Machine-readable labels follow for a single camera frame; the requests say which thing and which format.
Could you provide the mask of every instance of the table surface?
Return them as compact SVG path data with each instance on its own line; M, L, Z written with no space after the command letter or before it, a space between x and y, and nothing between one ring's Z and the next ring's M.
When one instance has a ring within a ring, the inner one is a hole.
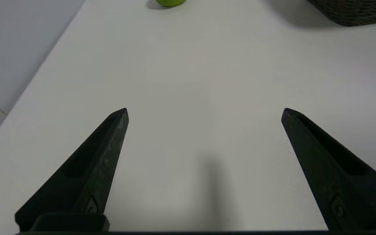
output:
M376 170L376 25L304 0L85 2L0 127L0 234L123 107L111 230L326 229L281 114Z

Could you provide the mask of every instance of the green fruit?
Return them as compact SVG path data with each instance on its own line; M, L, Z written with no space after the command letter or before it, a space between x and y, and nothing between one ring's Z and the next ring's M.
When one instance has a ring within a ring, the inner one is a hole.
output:
M178 6L185 2L185 0L156 0L158 4L161 4L164 7L174 7Z

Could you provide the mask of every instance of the dark woven basket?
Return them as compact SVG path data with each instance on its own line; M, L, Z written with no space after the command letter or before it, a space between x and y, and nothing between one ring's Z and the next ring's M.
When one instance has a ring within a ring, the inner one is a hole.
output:
M343 26L376 24L376 0L307 0Z

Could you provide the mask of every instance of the white table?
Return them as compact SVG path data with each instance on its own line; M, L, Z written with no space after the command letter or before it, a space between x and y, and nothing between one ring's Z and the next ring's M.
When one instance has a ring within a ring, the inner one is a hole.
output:
M0 234L123 107L111 230L326 229L281 114L376 169L376 25L303 0L87 1L0 127Z

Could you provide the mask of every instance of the screw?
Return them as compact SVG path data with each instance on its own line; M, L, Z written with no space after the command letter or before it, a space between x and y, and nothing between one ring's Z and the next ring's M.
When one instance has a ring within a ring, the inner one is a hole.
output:
M342 207L340 207L340 206L336 207L336 214L339 217L344 217L345 216L345 212L343 211Z

